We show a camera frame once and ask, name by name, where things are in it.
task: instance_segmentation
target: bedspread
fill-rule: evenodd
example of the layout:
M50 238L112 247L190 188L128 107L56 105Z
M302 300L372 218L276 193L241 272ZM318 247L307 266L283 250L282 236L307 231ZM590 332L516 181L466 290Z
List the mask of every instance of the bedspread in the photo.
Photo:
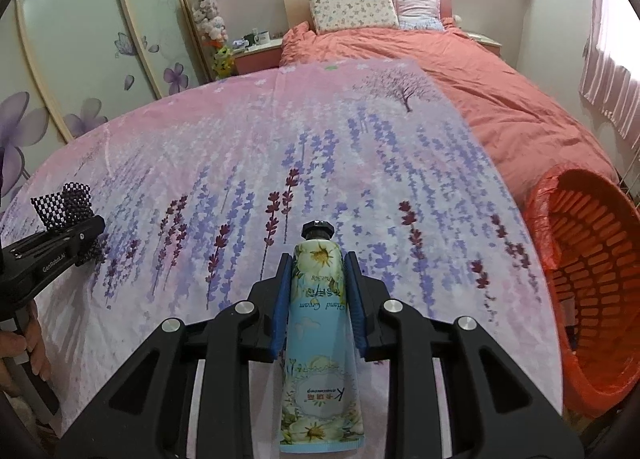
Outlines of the bedspread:
M312 219L423 315L478 319L561 407L556 324L520 212L413 62L276 68L121 116L42 165L6 211L2 242L41 229L30 197L70 181L91 186L106 230L104 259L37 298L62 430L164 318L194 323L246 298ZM388 367L361 362L358 377L358 457L382 457ZM278 365L252 366L259 459L279 455L281 381Z
M587 128L450 19L444 22L444 33L364 28L325 35L310 32L305 22L285 35L280 65L345 58L417 60L471 126L521 208L546 171L560 163L576 163L617 182L614 167Z

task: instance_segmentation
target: brand logo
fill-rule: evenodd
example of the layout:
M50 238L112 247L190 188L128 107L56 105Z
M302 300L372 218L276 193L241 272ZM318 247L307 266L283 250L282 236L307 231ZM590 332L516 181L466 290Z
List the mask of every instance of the brand logo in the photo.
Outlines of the brand logo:
M42 272L43 273L47 273L53 266L55 266L59 262L62 262L64 258L65 258L65 254L64 253L62 253L62 255L57 256L55 259L53 259L51 262L49 262L49 264L47 264L45 267L43 267Z

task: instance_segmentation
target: orange basket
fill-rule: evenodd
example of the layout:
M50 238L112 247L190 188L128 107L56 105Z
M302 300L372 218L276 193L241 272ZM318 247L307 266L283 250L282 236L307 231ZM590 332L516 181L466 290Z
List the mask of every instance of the orange basket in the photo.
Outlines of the orange basket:
M568 165L540 180L524 218L556 312L564 404L599 417L640 377L640 218L612 182ZM560 305L571 297L575 353Z

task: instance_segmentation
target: frosted glass panel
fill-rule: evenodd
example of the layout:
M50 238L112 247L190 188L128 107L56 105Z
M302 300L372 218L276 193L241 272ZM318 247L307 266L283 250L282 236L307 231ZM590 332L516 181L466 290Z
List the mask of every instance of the frosted glass panel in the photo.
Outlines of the frosted glass panel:
M0 140L5 151L0 211L4 211L30 174L65 142L31 79L13 2L0 18L0 53Z
M118 0L21 2L34 66L73 135L155 99Z
M205 83L180 0L126 1L162 96Z

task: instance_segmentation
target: blue hand cream tube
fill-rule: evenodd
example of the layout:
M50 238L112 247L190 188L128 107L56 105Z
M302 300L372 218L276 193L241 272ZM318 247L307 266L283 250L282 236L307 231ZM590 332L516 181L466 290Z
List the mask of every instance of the blue hand cream tube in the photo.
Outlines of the blue hand cream tube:
M352 450L364 429L340 246L326 222L305 224L294 251L280 450Z

